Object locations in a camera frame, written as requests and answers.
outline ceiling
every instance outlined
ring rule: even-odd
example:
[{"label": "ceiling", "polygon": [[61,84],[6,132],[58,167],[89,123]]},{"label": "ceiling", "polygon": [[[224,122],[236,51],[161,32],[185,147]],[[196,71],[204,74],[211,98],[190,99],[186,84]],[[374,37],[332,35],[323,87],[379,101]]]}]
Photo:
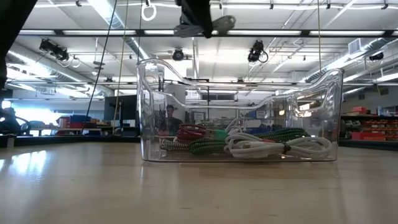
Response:
[{"label": "ceiling", "polygon": [[[331,0],[331,9],[320,9],[320,18],[316,9],[301,10],[295,7],[317,6],[314,0],[274,0],[274,9],[267,9],[269,1],[253,0],[222,0],[223,9],[219,9],[218,4],[212,4],[211,15],[213,20],[222,15],[232,15],[236,18],[235,29],[318,29],[318,21],[322,29],[369,29],[369,30],[388,30],[398,27],[398,1],[389,0],[389,7],[381,10],[383,0]],[[74,6],[75,1],[66,0],[38,0],[36,7],[30,14],[23,29],[107,29],[108,24],[100,14],[89,4],[88,1],[80,1],[82,7]],[[326,6],[326,1],[320,1],[322,6]],[[354,2],[348,10],[342,10],[347,4]],[[127,1],[118,1],[116,13],[122,20],[126,16]],[[174,5],[174,1],[156,1],[152,3],[162,3],[169,7],[157,6],[157,14],[151,21],[141,19],[141,1],[130,0],[128,6],[127,21],[125,24],[128,29],[173,29],[179,22],[180,8]],[[358,8],[378,7],[375,9],[360,10]],[[147,17],[150,16],[151,9],[145,11]],[[52,41],[68,49],[68,53],[79,58],[81,64],[77,68],[71,65],[67,69],[76,72],[87,79],[95,80],[93,72],[96,65],[93,61],[99,61],[106,38],[98,38],[98,48],[96,50],[96,38],[94,37],[51,37]],[[305,77],[309,71],[319,68],[319,58],[321,64],[339,57],[347,51],[348,43],[356,38],[276,38],[272,37],[213,37],[206,39],[196,37],[198,41],[199,54],[199,74],[198,78],[209,78],[215,82],[236,81],[238,77],[244,77],[250,82],[298,82]],[[247,57],[249,48],[255,40],[261,39],[267,46],[266,52],[269,54],[269,61],[262,66],[255,67],[252,72]],[[19,36],[16,39],[20,45],[38,56],[43,55],[39,50],[42,40],[40,36]],[[179,37],[141,37],[137,38],[140,47],[150,54],[157,55],[162,59],[170,59],[170,51],[175,48],[182,48],[183,51],[191,55],[193,53],[193,42],[191,38]],[[123,40],[120,37],[110,37],[106,45],[106,55],[104,56],[105,66],[101,71],[99,80],[103,82],[106,78],[118,80],[121,70],[121,81],[136,81],[137,59],[134,52],[124,46],[122,59]],[[392,60],[396,57],[396,45],[392,44],[385,49],[384,60]],[[56,62],[50,55],[45,58]],[[376,66],[382,63],[368,62],[367,66]],[[354,63],[345,67],[346,76],[364,70],[364,60],[356,60]],[[121,88],[134,88],[131,86],[121,86]],[[111,90],[117,89],[117,85],[110,86]]]}]

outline wall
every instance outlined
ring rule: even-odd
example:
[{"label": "wall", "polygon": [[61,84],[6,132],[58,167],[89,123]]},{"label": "wall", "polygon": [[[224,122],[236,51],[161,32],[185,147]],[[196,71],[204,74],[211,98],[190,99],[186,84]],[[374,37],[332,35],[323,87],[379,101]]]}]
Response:
[{"label": "wall", "polygon": [[377,113],[376,108],[380,105],[383,108],[398,105],[398,87],[389,86],[389,94],[380,96],[377,91],[367,91],[365,92],[365,99],[359,100],[358,94],[350,95],[345,97],[343,104],[341,105],[341,113],[351,112],[354,107],[363,106],[371,113]]}]

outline transparent storage container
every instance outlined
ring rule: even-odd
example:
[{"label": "transparent storage container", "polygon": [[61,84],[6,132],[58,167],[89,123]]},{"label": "transparent storage container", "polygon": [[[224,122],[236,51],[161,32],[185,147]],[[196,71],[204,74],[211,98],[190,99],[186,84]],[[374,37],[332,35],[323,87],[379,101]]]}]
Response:
[{"label": "transparent storage container", "polygon": [[140,61],[142,158],[334,161],[343,72],[329,70],[312,84],[221,83],[183,78],[163,60]]}]

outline person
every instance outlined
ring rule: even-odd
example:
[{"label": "person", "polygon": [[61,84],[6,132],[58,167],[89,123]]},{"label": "person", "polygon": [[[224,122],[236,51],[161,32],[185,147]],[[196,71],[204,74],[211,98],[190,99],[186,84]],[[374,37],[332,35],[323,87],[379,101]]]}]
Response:
[{"label": "person", "polygon": [[15,117],[15,110],[13,108],[4,108],[2,116],[4,117],[4,121],[1,122],[1,130],[12,134],[18,134],[21,130],[21,126]]},{"label": "person", "polygon": [[180,119],[173,117],[174,113],[173,105],[167,105],[166,110],[167,110],[167,130],[169,131],[169,135],[176,135],[180,127],[180,124],[182,124],[182,121]]}]

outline wooden floor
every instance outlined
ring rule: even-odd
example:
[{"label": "wooden floor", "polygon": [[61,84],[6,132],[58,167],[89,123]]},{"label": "wooden floor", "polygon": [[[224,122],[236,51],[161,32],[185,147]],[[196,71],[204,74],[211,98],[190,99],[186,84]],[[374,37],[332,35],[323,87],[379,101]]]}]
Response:
[{"label": "wooden floor", "polygon": [[157,164],[131,143],[20,147],[0,152],[0,223],[398,223],[398,152]]}]

